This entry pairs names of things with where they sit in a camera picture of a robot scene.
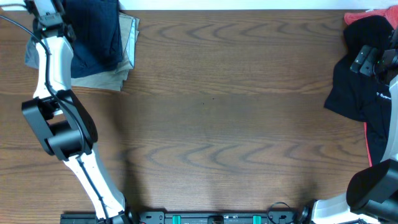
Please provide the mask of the navy blue cloth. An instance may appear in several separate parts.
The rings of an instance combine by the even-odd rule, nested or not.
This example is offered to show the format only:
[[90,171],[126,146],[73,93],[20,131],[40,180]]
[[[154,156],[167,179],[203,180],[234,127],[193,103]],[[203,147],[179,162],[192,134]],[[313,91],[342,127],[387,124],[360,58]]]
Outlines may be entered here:
[[114,70],[123,57],[119,1],[64,0],[62,4],[76,35],[71,76]]

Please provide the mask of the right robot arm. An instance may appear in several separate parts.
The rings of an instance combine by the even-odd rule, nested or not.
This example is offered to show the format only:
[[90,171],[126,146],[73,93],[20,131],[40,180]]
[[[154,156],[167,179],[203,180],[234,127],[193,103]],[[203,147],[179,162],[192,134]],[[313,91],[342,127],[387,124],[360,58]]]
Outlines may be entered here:
[[397,223],[397,31],[386,50],[364,45],[350,70],[389,85],[389,139],[380,163],[356,173],[347,191],[303,208],[300,223]]

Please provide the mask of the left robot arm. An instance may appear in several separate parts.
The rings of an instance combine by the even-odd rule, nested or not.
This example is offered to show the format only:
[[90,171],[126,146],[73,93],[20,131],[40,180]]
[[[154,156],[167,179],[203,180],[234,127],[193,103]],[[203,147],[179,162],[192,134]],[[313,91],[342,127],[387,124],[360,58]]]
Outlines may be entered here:
[[72,91],[72,42],[75,34],[60,1],[25,1],[35,16],[30,32],[39,54],[34,97],[22,114],[44,151],[76,175],[95,208],[95,223],[137,223],[127,200],[98,155],[92,117]]

